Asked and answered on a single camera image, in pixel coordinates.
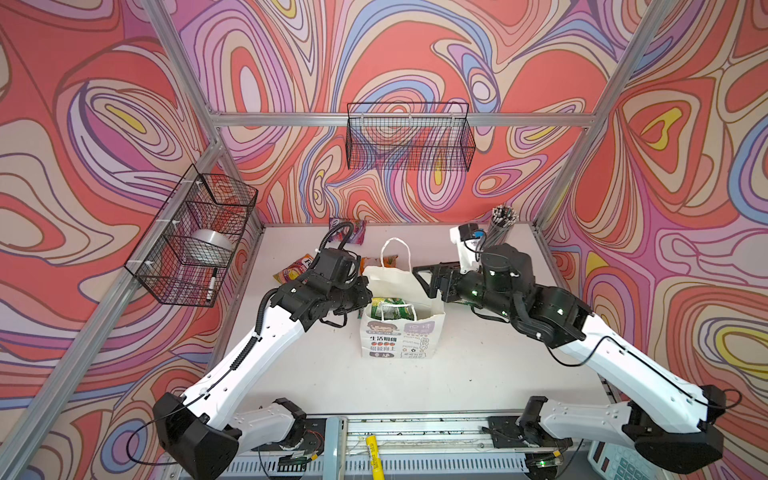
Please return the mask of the green lemon candy bag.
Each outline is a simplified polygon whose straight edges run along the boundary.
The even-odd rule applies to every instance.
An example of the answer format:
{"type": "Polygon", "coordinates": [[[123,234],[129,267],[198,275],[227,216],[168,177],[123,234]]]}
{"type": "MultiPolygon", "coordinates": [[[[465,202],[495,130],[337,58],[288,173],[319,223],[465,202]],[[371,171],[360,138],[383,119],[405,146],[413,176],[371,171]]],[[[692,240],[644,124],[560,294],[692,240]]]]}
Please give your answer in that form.
{"type": "Polygon", "coordinates": [[[408,320],[415,321],[417,313],[415,306],[395,297],[374,297],[371,303],[370,315],[381,321],[408,320]]]}

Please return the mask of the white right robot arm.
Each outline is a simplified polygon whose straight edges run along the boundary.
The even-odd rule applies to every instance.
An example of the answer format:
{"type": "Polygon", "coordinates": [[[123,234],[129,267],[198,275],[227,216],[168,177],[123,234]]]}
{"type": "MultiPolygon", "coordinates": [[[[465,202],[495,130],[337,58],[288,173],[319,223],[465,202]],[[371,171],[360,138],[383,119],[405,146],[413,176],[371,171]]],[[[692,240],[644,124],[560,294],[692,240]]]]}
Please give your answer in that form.
{"type": "Polygon", "coordinates": [[[460,251],[457,262],[412,268],[428,297],[478,308],[480,318],[508,324],[551,354],[571,357],[569,367],[590,368],[628,397],[601,406],[532,396],[517,420],[522,441],[542,446],[580,438],[619,445],[683,475],[722,459],[724,436],[715,423],[727,410],[724,390],[676,376],[572,293],[537,283],[530,256],[511,245],[460,251]]]}

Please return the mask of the white printed paper bag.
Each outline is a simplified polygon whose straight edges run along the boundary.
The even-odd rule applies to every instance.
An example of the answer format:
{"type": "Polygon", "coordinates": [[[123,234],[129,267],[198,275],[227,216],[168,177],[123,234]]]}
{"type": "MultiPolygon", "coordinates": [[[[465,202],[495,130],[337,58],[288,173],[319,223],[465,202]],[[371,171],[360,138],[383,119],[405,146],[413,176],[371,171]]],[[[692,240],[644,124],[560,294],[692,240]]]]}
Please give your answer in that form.
{"type": "Polygon", "coordinates": [[[444,303],[430,299],[412,274],[412,256],[408,244],[392,237],[385,241],[380,253],[385,254],[391,243],[401,244],[406,250],[406,267],[367,267],[364,276],[374,297],[395,297],[415,306],[415,321],[381,321],[371,317],[371,303],[360,316],[360,344],[362,356],[372,359],[429,359],[437,349],[445,322],[444,303]]]}

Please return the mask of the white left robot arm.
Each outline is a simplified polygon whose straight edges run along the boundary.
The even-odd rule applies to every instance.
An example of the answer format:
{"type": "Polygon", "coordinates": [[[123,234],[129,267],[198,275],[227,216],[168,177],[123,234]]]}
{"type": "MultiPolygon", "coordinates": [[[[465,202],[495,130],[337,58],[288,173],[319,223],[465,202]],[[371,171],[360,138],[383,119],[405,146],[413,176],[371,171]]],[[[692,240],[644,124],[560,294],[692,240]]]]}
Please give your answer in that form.
{"type": "Polygon", "coordinates": [[[323,248],[296,279],[262,298],[251,333],[181,395],[164,394],[152,408],[160,446],[194,479],[216,479],[235,457],[269,444],[302,444],[306,414],[278,398],[250,412],[240,409],[275,360],[315,323],[346,317],[372,298],[359,255],[323,248]]]}

